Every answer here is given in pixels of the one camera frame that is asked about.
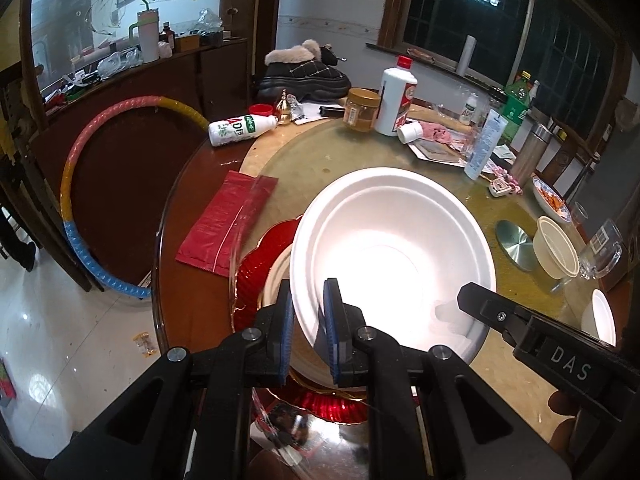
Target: metal bolt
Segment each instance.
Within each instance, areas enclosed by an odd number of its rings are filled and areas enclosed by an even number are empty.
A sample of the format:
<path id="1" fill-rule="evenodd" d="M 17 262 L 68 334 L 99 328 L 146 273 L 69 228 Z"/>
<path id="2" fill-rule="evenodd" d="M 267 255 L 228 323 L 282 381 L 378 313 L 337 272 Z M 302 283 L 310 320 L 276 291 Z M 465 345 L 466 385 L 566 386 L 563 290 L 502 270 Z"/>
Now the metal bolt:
<path id="1" fill-rule="evenodd" d="M 452 355 L 451 348 L 444 345 L 436 345 L 431 348 L 431 351 L 433 352 L 433 355 L 435 355 L 438 359 L 442 359 L 443 361 L 445 359 L 449 359 Z"/>
<path id="2" fill-rule="evenodd" d="M 242 339 L 247 341 L 258 341 L 261 335 L 262 331 L 255 326 L 250 326 L 249 328 L 242 330 Z"/>
<path id="3" fill-rule="evenodd" d="M 361 326 L 358 329 L 358 337 L 363 341 L 371 341 L 378 335 L 376 329 L 372 326 Z"/>
<path id="4" fill-rule="evenodd" d="M 169 359 L 169 361 L 174 363 L 178 363 L 182 361 L 185 357 L 187 357 L 187 351 L 184 348 L 181 348 L 179 346 L 171 348 L 166 353 L 166 358 Z"/>

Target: blue hula hoop section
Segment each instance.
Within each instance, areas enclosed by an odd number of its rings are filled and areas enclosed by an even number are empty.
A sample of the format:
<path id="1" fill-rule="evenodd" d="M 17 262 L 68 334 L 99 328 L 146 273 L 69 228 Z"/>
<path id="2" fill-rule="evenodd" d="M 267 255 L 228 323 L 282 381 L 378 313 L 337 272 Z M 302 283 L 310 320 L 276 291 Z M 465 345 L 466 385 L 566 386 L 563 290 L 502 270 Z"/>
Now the blue hula hoop section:
<path id="1" fill-rule="evenodd" d="M 82 237 L 78 232 L 76 223 L 73 221 L 65 221 L 63 224 L 65 226 L 66 237 L 68 238 L 72 249 L 78 256 L 78 259 L 100 283 L 111 287 L 113 290 L 117 290 L 122 294 L 133 296 L 134 298 L 151 297 L 151 288 L 123 282 L 104 270 L 100 264 L 94 260 L 91 254 L 89 254 L 84 240 L 82 240 Z"/>

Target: green soda bottle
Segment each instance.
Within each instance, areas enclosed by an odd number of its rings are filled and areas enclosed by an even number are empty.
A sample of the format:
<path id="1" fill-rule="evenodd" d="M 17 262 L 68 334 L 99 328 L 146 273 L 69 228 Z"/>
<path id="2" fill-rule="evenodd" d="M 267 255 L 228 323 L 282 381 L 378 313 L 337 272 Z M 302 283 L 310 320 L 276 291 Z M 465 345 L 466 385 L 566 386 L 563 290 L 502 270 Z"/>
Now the green soda bottle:
<path id="1" fill-rule="evenodd" d="M 500 110 L 500 115 L 507 119 L 507 126 L 502 133 L 502 139 L 511 142 L 518 133 L 518 129 L 529 110 L 529 88 L 527 82 L 531 79 L 529 72 L 522 72 L 522 76 L 504 87 L 507 102 Z"/>

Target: black pants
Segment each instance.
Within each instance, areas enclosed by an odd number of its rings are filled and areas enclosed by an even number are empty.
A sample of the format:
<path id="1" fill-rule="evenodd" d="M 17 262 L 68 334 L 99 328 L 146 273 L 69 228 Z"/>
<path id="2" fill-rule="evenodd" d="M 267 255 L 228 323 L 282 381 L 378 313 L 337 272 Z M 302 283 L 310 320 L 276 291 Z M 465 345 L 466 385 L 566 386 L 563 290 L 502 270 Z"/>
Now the black pants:
<path id="1" fill-rule="evenodd" d="M 33 267 L 33 251 L 15 234 L 14 228 L 9 224 L 4 213 L 0 210 L 0 244 L 4 250 L 16 262 L 21 264 L 25 269 Z"/>

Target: orange food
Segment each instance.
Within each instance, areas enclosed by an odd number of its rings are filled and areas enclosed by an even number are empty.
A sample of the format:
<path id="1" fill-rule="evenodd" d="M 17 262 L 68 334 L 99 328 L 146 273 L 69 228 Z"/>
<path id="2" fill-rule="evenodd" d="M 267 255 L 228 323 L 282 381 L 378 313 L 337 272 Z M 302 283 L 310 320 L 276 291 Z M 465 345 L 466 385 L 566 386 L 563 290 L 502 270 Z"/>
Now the orange food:
<path id="1" fill-rule="evenodd" d="M 546 203 L 548 203 L 552 209 L 560 213 L 564 202 L 560 200 L 555 193 L 546 192 L 544 189 L 540 189 L 540 194 L 545 199 Z"/>

